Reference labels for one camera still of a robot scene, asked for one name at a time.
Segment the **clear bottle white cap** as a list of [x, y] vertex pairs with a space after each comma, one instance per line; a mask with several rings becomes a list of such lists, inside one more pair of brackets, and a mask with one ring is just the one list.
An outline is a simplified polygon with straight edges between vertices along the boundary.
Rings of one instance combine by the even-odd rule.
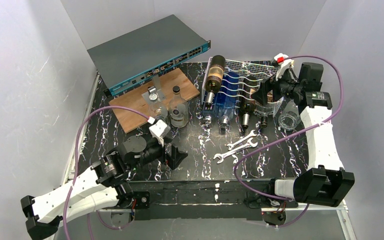
[[149, 115], [154, 119], [153, 124], [156, 124], [159, 120], [162, 120], [168, 126], [170, 125], [169, 114], [167, 107], [159, 101], [157, 93], [151, 93], [149, 95], [150, 104], [148, 107]]

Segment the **clear liquor bottle black cap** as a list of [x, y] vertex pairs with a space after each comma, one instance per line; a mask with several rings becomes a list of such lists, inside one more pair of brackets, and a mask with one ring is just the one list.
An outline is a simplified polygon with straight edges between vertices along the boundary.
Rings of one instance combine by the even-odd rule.
[[168, 104], [170, 122], [176, 128], [183, 128], [189, 122], [189, 104], [181, 96], [180, 90], [178, 85], [172, 88], [173, 96]]

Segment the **dark wine bottle gold label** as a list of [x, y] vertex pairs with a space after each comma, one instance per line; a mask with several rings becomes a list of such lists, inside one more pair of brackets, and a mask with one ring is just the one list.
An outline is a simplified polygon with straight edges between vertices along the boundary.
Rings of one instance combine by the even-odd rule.
[[204, 102], [205, 107], [210, 107], [213, 104], [213, 100], [221, 88], [225, 66], [226, 59], [224, 56], [215, 55], [212, 57], [204, 84], [207, 93]]

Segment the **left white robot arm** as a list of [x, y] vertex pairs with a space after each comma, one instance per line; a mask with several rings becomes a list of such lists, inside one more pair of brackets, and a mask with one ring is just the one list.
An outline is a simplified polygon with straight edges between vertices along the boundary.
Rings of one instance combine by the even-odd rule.
[[146, 209], [150, 193], [133, 191], [128, 179], [155, 160], [174, 170], [187, 156], [175, 144], [166, 151], [155, 138], [131, 136], [73, 180], [44, 195], [23, 197], [27, 233], [33, 240], [44, 240], [69, 221], [104, 208]]

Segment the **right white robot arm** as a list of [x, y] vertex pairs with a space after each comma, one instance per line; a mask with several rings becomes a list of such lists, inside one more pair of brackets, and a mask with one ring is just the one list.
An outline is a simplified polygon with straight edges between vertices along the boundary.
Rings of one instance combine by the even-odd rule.
[[299, 75], [295, 75], [290, 60], [274, 65], [276, 73], [263, 80], [251, 97], [263, 105], [268, 103], [268, 92], [275, 101], [282, 97], [294, 101], [307, 130], [308, 169], [295, 179], [272, 179], [267, 194], [298, 203], [337, 207], [354, 185], [355, 176], [345, 171], [337, 152], [329, 120], [333, 114], [331, 96], [321, 90], [324, 67], [304, 62]]

